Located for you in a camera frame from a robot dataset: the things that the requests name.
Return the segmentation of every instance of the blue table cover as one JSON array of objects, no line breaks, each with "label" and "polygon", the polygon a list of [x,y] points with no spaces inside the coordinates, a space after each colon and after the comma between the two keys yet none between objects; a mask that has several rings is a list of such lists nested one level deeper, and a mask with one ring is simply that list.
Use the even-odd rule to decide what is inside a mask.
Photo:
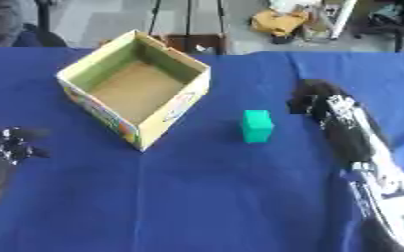
[{"label": "blue table cover", "polygon": [[[0,126],[45,128],[52,158],[20,166],[0,201],[0,252],[362,251],[354,207],[317,125],[288,114],[297,78],[341,85],[404,167],[404,54],[200,56],[211,90],[140,153],[77,105],[54,75],[89,51],[0,49]],[[271,112],[267,144],[242,140]]]}]

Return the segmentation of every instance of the black glove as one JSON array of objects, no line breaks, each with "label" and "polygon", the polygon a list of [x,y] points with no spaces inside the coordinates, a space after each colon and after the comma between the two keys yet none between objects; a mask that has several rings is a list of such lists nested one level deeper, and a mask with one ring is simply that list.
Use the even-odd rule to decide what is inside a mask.
[{"label": "black glove", "polygon": [[[331,112],[329,100],[335,95],[354,100],[341,88],[326,81],[300,80],[299,85],[292,93],[293,98],[288,101],[287,105],[290,113],[306,114],[320,125],[336,156],[342,161],[343,165],[350,167],[354,162],[370,161],[373,149],[367,141],[363,130],[360,127],[352,127],[349,123],[342,122],[336,114]],[[354,106],[363,109],[357,102],[355,102]],[[367,112],[366,116],[375,133],[387,144],[378,124]]]},{"label": "black glove", "polygon": [[28,141],[44,135],[43,131],[19,127],[0,130],[0,195],[15,166],[31,156],[48,158],[48,152],[28,145]]}]

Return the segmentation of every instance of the white object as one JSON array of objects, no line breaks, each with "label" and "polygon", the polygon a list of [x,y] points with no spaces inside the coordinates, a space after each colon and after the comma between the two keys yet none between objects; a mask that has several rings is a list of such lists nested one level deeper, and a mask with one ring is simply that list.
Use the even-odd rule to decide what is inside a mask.
[{"label": "white object", "polygon": [[371,147],[369,160],[353,163],[351,171],[356,179],[350,182],[350,188],[362,214],[374,219],[384,231],[379,242],[390,242],[391,251],[404,251],[404,171],[394,163],[392,152],[351,98],[337,94],[327,103],[346,129],[360,127]]},{"label": "white object", "polygon": [[279,13],[294,11],[297,5],[319,5],[321,0],[270,0],[270,8]]},{"label": "white object", "polygon": [[343,28],[346,26],[346,23],[348,23],[348,20],[351,17],[356,4],[357,0],[346,0],[343,3],[342,10],[338,15],[337,21],[335,22],[334,28],[332,30],[331,39],[339,38],[340,34],[343,31]]}]

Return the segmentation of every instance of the printed box side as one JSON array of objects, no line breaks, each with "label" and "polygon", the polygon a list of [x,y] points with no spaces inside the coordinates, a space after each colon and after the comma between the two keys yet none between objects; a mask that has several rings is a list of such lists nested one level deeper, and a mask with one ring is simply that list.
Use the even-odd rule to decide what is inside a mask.
[{"label": "printed box side", "polygon": [[209,89],[209,67],[181,90],[171,101],[139,125],[141,151],[150,147],[163,133],[187,112]]},{"label": "printed box side", "polygon": [[135,147],[140,148],[141,139],[139,130],[133,124],[120,117],[117,113],[106,107],[91,95],[76,88],[63,80],[59,80],[64,92],[75,103],[83,107],[89,114],[102,122],[112,131],[124,138]]}]

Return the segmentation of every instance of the person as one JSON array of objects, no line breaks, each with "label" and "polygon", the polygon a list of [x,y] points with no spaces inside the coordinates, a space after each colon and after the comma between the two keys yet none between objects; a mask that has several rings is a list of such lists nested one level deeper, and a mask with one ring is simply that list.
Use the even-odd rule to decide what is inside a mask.
[{"label": "person", "polygon": [[13,46],[23,29],[19,0],[0,0],[0,46]]}]

